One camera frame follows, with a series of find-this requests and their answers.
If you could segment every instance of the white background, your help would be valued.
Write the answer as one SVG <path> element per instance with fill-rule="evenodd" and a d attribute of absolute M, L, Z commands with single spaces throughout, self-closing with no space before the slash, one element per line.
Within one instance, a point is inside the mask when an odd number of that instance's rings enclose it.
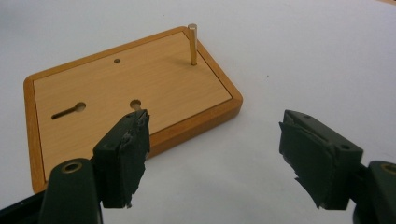
<path fill-rule="evenodd" d="M 233 120 L 147 162 L 105 223 L 352 223 L 318 210 L 278 153 L 285 109 L 396 161 L 396 6 L 376 0 L 0 2 L 0 208 L 33 194 L 22 82 L 191 22 L 244 96 Z"/>

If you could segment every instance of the wooden base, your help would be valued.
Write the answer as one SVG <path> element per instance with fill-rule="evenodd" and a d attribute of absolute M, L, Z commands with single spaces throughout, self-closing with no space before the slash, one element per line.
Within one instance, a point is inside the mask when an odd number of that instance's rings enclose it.
<path fill-rule="evenodd" d="M 132 100 L 150 114 L 150 157 L 236 116 L 241 94 L 199 41 L 191 65 L 188 38 L 188 29 L 178 27 L 26 78 L 34 191 L 45 189 L 59 163 L 90 158 L 133 111 Z M 68 110 L 78 103 L 82 111 Z"/>

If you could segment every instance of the wooden board edge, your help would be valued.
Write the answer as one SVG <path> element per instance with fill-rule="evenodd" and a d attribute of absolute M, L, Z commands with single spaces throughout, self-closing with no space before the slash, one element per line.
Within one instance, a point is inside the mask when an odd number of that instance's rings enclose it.
<path fill-rule="evenodd" d="M 238 115 L 242 101 L 231 99 L 150 136 L 149 158 L 157 156 Z"/>
<path fill-rule="evenodd" d="M 32 187 L 33 191 L 38 193 L 44 190 L 46 180 L 44 177 L 44 164 L 41 154 L 40 134 L 35 107 L 35 87 L 34 80 L 32 78 L 28 77 L 24 80 L 23 93 Z"/>
<path fill-rule="evenodd" d="M 189 29 L 187 27 L 183 30 L 183 33 L 187 38 L 189 38 Z M 201 41 L 198 40 L 197 44 L 198 44 L 198 47 L 197 47 L 198 53 L 205 60 L 207 65 L 209 65 L 210 69 L 216 75 L 216 77 L 221 82 L 221 84 L 224 86 L 224 88 L 227 90 L 227 92 L 230 93 L 232 98 L 235 100 L 241 101 L 241 105 L 242 105 L 242 103 L 243 103 L 242 94 L 235 87 L 235 85 L 231 82 L 231 80 L 225 75 L 223 70 L 216 63 L 216 61 L 213 59 L 213 57 L 209 54 L 209 52 L 206 50 L 204 45 L 202 45 Z"/>
<path fill-rule="evenodd" d="M 189 30 L 187 27 L 184 28 L 183 33 L 187 38 L 189 38 Z M 223 87 L 228 93 L 230 93 L 232 99 L 212 108 L 208 108 L 207 110 L 194 115 L 191 118 L 182 120 L 181 122 L 161 130 L 158 133 L 152 134 L 150 136 L 151 152 L 149 154 L 149 158 L 152 158 L 171 147 L 175 147 L 176 145 L 192 139 L 200 133 L 204 133 L 216 126 L 219 126 L 221 123 L 234 118 L 238 115 L 242 107 L 242 94 L 224 74 L 222 69 L 204 48 L 201 42 L 198 40 L 197 43 L 198 53 L 201 54 L 202 58 L 209 65 L 210 69 L 216 75 Z"/>
<path fill-rule="evenodd" d="M 62 71 L 71 69 L 73 67 L 77 67 L 77 66 L 83 65 L 85 63 L 91 63 L 91 62 L 96 61 L 98 59 L 105 58 L 107 56 L 110 56 L 110 55 L 125 51 L 127 49 L 131 49 L 131 48 L 137 47 L 139 45 L 147 44 L 148 42 L 151 42 L 151 41 L 154 41 L 154 40 L 157 40 L 157 39 L 161 39 L 161 38 L 164 38 L 164 37 L 169 36 L 169 35 L 174 35 L 174 34 L 177 34 L 179 32 L 183 32 L 184 29 L 186 29 L 185 26 L 179 26 L 177 28 L 164 31 L 164 32 L 158 33 L 156 35 L 150 35 L 150 36 L 135 40 L 133 42 L 129 42 L 129 43 L 117 46 L 117 47 L 112 48 L 112 49 L 106 49 L 104 51 L 92 54 L 90 56 L 83 57 L 83 58 L 74 60 L 72 62 L 64 63 L 64 64 L 61 64 L 61 65 L 52 67 L 50 69 L 47 69 L 47 70 L 32 74 L 28 78 L 32 79 L 33 81 L 35 81 L 35 80 L 38 80 L 38 79 L 43 78 L 43 77 L 48 77 L 48 76 L 60 73 Z"/>
<path fill-rule="evenodd" d="M 44 175 L 44 164 L 42 160 L 40 136 L 38 128 L 38 119 L 36 116 L 35 107 L 35 89 L 34 81 L 42 77 L 51 76 L 67 69 L 90 63 L 92 61 L 104 58 L 106 56 L 134 48 L 136 46 L 146 44 L 150 41 L 160 39 L 169 35 L 183 32 L 188 37 L 187 27 L 180 26 L 156 35 L 151 35 L 113 49 L 104 50 L 102 52 L 75 60 L 70 63 L 65 63 L 42 72 L 30 75 L 23 83 L 26 125 L 28 132 L 28 146 L 31 163 L 32 186 L 35 193 L 38 193 L 46 188 L 47 181 Z M 158 155 L 165 150 L 181 144 L 194 136 L 206 132 L 221 123 L 234 118 L 240 111 L 243 103 L 243 97 L 238 89 L 233 85 L 230 79 L 224 74 L 219 65 L 210 56 L 201 42 L 198 40 L 198 52 L 204 58 L 206 63 L 212 69 L 224 88 L 230 93 L 232 99 L 220 105 L 216 105 L 207 109 L 191 118 L 182 120 L 181 122 L 172 125 L 164 130 L 154 133 L 150 136 L 151 153 L 150 158 Z"/>

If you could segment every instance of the brass peg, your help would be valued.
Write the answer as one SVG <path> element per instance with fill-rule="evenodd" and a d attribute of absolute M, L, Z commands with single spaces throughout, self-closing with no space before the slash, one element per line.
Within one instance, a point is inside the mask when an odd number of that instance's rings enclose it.
<path fill-rule="evenodd" d="M 189 40 L 190 40 L 190 53 L 191 64 L 197 64 L 197 25 L 194 23 L 189 24 Z"/>

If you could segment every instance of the cylindrical peg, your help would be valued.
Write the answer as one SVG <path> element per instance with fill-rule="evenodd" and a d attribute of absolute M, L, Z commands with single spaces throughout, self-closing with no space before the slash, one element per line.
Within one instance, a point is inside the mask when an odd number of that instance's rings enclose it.
<path fill-rule="evenodd" d="M 138 111 L 141 110 L 142 108 L 140 107 L 142 105 L 142 102 L 139 100 L 132 100 L 131 103 L 129 103 L 129 106 L 134 110 Z"/>
<path fill-rule="evenodd" d="M 197 64 L 197 25 L 192 23 L 189 24 L 189 40 L 190 40 L 190 52 L 191 52 L 191 64 Z"/>

